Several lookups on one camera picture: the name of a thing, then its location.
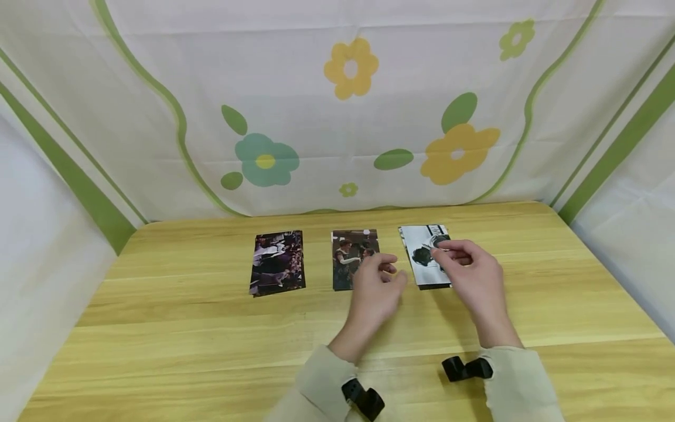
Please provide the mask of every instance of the beige sleeve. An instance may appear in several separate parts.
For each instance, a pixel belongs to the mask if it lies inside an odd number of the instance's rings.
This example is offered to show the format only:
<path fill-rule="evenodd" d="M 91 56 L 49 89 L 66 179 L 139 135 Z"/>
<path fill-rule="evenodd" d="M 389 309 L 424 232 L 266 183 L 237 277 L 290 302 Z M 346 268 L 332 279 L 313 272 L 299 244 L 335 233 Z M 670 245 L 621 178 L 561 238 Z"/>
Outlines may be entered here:
<path fill-rule="evenodd" d="M 326 346 L 314 351 L 298 373 L 295 385 L 274 406 L 269 422 L 343 422 L 350 406 L 342 386 L 356 378 L 356 367 L 335 356 Z"/>
<path fill-rule="evenodd" d="M 494 422 L 564 422 L 537 352 L 500 346 L 481 349 L 480 357 L 493 370 L 485 395 Z"/>

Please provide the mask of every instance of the teal flower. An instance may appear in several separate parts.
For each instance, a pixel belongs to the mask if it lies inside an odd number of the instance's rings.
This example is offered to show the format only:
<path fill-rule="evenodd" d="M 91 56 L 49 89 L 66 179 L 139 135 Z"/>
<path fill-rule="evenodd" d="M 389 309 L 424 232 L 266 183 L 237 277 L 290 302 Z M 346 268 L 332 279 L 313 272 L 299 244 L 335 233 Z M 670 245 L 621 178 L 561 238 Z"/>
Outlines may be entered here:
<path fill-rule="evenodd" d="M 300 166 L 293 148 L 259 133 L 246 135 L 234 146 L 234 152 L 242 161 L 244 177 L 261 188 L 289 184 L 291 172 Z"/>
<path fill-rule="evenodd" d="M 535 37 L 535 21 L 528 19 L 523 22 L 515 22 L 511 25 L 506 35 L 499 40 L 502 55 L 499 60 L 506 61 L 511 57 L 518 57 L 525 51 L 527 44 Z"/>
<path fill-rule="evenodd" d="M 340 193 L 345 198 L 356 195 L 356 192 L 358 192 L 358 186 L 356 185 L 356 183 L 345 183 L 340 188 Z"/>

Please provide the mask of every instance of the photo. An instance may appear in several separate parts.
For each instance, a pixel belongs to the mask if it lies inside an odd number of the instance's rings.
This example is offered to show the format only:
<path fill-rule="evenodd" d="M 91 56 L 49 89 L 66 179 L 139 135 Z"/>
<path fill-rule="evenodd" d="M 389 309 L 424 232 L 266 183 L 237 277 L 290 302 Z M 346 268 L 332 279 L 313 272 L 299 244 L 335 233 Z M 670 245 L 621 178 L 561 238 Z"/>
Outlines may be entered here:
<path fill-rule="evenodd" d="M 248 293 L 259 297 L 304 287 L 302 232 L 256 236 Z"/>
<path fill-rule="evenodd" d="M 398 231 L 410 259 L 415 284 L 421 290 L 450 287 L 450 279 L 431 257 L 432 248 L 437 248 L 444 240 L 450 240 L 446 227 L 441 224 L 402 226 Z"/>
<path fill-rule="evenodd" d="M 364 258 L 379 252 L 377 230 L 335 230 L 333 240 L 333 290 L 351 290 L 352 278 Z"/>

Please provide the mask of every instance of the tabletop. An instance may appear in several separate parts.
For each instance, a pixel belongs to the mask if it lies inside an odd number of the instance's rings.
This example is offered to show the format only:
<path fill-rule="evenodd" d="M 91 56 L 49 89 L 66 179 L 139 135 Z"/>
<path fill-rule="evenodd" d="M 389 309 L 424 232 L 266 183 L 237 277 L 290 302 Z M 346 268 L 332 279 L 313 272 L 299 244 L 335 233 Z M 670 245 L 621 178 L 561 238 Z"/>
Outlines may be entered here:
<path fill-rule="evenodd" d="M 166 221 L 141 228 L 111 266 L 21 421 L 256 421 L 341 328 L 332 230 L 377 229 L 411 272 L 398 226 L 445 224 L 504 267 L 525 346 L 539 352 L 567 421 L 671 421 L 675 348 L 547 206 L 505 203 Z M 302 230 L 306 288 L 248 294 L 256 234 Z M 490 421 L 482 381 L 441 362 L 477 337 L 449 288 L 409 283 L 360 364 L 382 421 Z"/>

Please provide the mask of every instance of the flower center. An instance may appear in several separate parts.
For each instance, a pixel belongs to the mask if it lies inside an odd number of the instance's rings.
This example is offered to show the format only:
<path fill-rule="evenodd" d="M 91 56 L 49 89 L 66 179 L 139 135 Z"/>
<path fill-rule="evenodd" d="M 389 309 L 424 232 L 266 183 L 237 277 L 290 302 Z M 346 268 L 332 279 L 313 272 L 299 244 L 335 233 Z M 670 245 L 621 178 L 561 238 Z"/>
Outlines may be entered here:
<path fill-rule="evenodd" d="M 358 63 L 356 63 L 354 60 L 348 61 L 344 64 L 343 72 L 347 78 L 354 79 L 356 77 L 356 73 L 358 72 Z"/>
<path fill-rule="evenodd" d="M 456 149 L 455 151 L 452 151 L 452 152 L 450 153 L 450 157 L 451 157 L 453 160 L 459 160 L 459 159 L 462 158 L 463 156 L 464 156 L 464 150 L 461 149 L 461 148 Z"/>
<path fill-rule="evenodd" d="M 276 161 L 274 156 L 270 154 L 262 154 L 255 159 L 256 165 L 261 169 L 271 169 Z"/>

